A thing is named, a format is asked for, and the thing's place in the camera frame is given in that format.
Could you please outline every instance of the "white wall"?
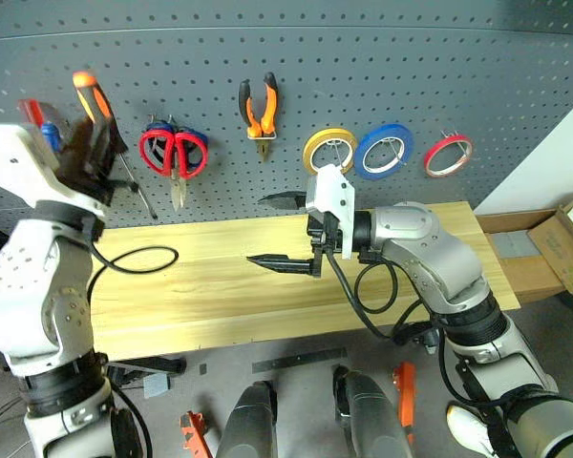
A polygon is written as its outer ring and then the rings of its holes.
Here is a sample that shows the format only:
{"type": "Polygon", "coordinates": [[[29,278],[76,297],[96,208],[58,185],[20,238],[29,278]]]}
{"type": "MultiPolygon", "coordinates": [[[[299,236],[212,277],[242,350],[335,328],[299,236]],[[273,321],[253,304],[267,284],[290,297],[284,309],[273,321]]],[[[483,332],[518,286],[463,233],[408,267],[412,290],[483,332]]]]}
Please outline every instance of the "white wall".
{"type": "Polygon", "coordinates": [[[573,194],[573,110],[477,208],[477,215],[552,208],[573,194]]]}

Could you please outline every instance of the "red tape roll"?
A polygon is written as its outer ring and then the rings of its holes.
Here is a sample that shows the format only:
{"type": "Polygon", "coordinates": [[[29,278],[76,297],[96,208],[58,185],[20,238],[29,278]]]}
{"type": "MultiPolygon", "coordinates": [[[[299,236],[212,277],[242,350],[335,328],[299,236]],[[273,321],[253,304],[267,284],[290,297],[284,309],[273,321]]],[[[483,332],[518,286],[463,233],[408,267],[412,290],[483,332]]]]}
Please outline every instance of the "red tape roll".
{"type": "Polygon", "coordinates": [[[458,170],[460,170],[471,158],[471,155],[474,152],[474,143],[471,141],[466,135],[450,135],[444,138],[443,140],[438,141],[431,149],[427,152],[427,155],[424,156],[424,170],[427,172],[429,177],[433,178],[440,178],[440,177],[448,177],[458,170]],[[455,143],[464,143],[465,144],[465,152],[457,160],[453,165],[450,167],[446,167],[443,170],[431,170],[431,161],[435,157],[437,153],[441,150],[446,148],[447,146],[454,145],[455,143]]]}

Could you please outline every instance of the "gray cylinder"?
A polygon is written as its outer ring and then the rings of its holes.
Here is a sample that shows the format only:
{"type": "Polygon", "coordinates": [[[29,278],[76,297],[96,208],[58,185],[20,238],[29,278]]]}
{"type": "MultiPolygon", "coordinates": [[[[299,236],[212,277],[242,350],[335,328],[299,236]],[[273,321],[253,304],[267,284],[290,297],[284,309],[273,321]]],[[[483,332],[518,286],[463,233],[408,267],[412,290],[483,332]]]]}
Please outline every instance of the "gray cylinder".
{"type": "Polygon", "coordinates": [[[507,429],[525,458],[573,458],[573,403],[551,399],[508,415],[507,429]]]}
{"type": "Polygon", "coordinates": [[[413,458],[393,404],[370,377],[346,377],[352,443],[358,458],[413,458]]]}
{"type": "Polygon", "coordinates": [[[229,415],[216,458],[272,458],[275,456],[271,387],[249,386],[229,415]]]}

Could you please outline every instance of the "orange tool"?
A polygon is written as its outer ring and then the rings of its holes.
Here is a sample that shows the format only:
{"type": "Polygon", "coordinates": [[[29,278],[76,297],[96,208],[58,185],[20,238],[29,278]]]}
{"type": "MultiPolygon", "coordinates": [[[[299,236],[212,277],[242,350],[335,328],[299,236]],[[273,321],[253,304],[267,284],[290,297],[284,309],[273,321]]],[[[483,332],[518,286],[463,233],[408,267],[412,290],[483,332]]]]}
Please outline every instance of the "orange tool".
{"type": "Polygon", "coordinates": [[[184,434],[184,449],[191,450],[194,458],[212,458],[203,433],[206,425],[200,413],[189,410],[180,417],[180,429],[184,434]]]}
{"type": "Polygon", "coordinates": [[[408,435],[410,444],[414,443],[414,400],[416,368],[404,361],[393,371],[393,383],[399,391],[399,421],[408,435]]]}
{"type": "Polygon", "coordinates": [[[75,72],[73,74],[73,83],[87,116],[99,129],[109,129],[110,144],[108,148],[121,159],[121,164],[127,172],[127,175],[129,175],[131,181],[137,185],[138,195],[149,211],[149,215],[152,219],[157,219],[157,213],[155,213],[151,202],[144,194],[144,191],[142,191],[142,188],[132,173],[132,169],[125,160],[124,153],[127,151],[127,145],[118,131],[117,121],[115,120],[111,104],[108,102],[108,98],[102,91],[102,88],[99,87],[96,77],[88,72],[75,72]]]}
{"type": "Polygon", "coordinates": [[[261,123],[255,118],[252,111],[252,98],[250,96],[250,81],[245,79],[240,83],[240,92],[238,94],[238,104],[240,115],[246,123],[246,134],[249,139],[256,140],[257,153],[265,160],[269,154],[269,141],[276,138],[276,126],[274,125],[274,116],[278,108],[278,85],[274,73],[267,72],[264,78],[265,82],[265,112],[261,118],[261,123]]]}
{"type": "Polygon", "coordinates": [[[107,123],[115,153],[125,153],[127,146],[118,131],[111,104],[102,88],[99,87],[96,77],[88,72],[75,72],[73,83],[87,116],[98,126],[107,123]]]}

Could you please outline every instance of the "red scissors handle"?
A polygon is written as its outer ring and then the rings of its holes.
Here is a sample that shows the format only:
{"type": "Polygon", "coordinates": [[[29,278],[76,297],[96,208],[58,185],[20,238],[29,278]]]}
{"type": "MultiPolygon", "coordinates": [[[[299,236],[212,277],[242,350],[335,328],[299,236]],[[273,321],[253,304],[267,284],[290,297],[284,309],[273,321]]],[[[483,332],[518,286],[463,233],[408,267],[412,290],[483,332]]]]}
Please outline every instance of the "red scissors handle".
{"type": "Polygon", "coordinates": [[[150,131],[146,131],[140,137],[138,148],[140,150],[140,156],[142,157],[142,160],[144,160],[144,162],[146,162],[146,165],[148,165],[151,169],[153,169],[155,172],[157,172],[163,177],[170,177],[172,175],[172,155],[174,154],[174,135],[171,132],[163,131],[162,129],[151,129],[150,131]],[[161,168],[155,165],[155,162],[148,156],[148,153],[145,148],[147,140],[151,140],[154,138],[165,139],[165,148],[163,149],[163,165],[161,168]]]}
{"type": "Polygon", "coordinates": [[[196,177],[197,175],[200,174],[200,172],[204,169],[204,167],[206,166],[206,163],[208,162],[208,148],[206,147],[206,144],[203,142],[203,140],[201,138],[199,138],[197,135],[192,134],[190,132],[178,132],[177,134],[174,134],[174,139],[176,140],[176,148],[179,152],[179,165],[180,165],[179,175],[180,175],[180,177],[185,178],[185,179],[196,177]],[[186,153],[186,150],[184,147],[186,141],[190,141],[191,143],[195,143],[198,146],[198,148],[200,148],[200,151],[202,152],[202,161],[191,172],[189,172],[189,170],[188,170],[189,169],[189,161],[188,161],[187,153],[186,153]]]}

